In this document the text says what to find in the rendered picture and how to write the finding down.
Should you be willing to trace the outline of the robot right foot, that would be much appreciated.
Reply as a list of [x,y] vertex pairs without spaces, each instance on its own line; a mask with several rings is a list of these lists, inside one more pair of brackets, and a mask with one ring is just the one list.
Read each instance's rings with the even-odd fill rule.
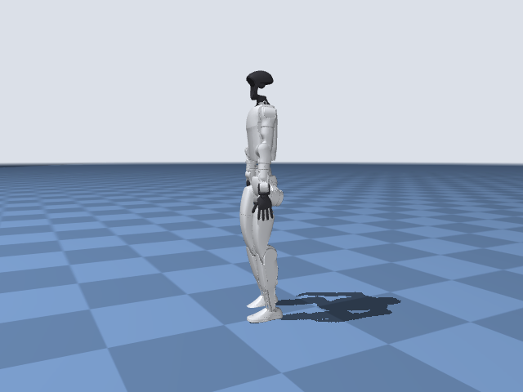
[[[277,302],[278,302],[278,298],[275,295],[275,303],[277,303]],[[266,303],[264,301],[264,297],[261,295],[255,301],[253,301],[252,303],[247,305],[248,308],[257,308],[257,307],[262,307],[262,306],[266,306]]]

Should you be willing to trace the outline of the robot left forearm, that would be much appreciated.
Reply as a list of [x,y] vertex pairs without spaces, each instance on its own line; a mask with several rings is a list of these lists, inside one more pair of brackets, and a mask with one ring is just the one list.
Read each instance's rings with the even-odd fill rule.
[[271,165],[271,153],[269,145],[260,144],[258,147],[258,152],[260,155],[260,158],[257,160],[258,172],[260,172],[258,175],[258,180],[260,182],[260,192],[268,193],[268,182],[270,179],[268,172],[270,172]]

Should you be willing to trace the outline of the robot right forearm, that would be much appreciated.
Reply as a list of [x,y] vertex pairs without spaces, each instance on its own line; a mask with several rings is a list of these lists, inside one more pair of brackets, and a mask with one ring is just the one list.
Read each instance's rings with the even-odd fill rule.
[[247,164],[246,164],[245,176],[246,176],[247,180],[250,181],[250,185],[252,185],[252,177],[256,176],[256,173],[255,173],[256,168],[254,168],[254,165],[257,165],[257,161],[251,161],[250,157],[248,157],[247,155],[246,155],[246,157],[247,157],[246,158]]

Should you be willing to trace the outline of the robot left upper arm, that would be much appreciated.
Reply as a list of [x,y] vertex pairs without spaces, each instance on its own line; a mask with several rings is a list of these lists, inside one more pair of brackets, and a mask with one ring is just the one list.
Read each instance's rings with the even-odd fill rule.
[[[270,152],[272,150],[275,120],[277,117],[277,110],[271,107],[262,107],[260,111],[261,119],[261,138],[262,144],[267,144],[270,147]],[[255,153],[260,157],[258,152],[259,145],[255,148]]]

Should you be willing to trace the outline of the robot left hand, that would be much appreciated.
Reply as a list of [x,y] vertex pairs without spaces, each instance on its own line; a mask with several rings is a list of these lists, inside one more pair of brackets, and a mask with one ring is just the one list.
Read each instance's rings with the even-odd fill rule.
[[[269,220],[269,212],[268,208],[270,208],[270,217],[273,218],[273,212],[272,212],[272,203],[268,195],[270,194],[270,184],[269,184],[269,192],[268,193],[261,193],[260,192],[260,183],[258,184],[258,194],[260,197],[257,199],[257,202],[255,203],[252,213],[255,212],[257,205],[258,205],[258,214],[257,219],[260,220],[260,215],[262,215],[262,220],[265,220],[265,211],[266,210],[266,219]],[[262,211],[261,211],[262,210]]]

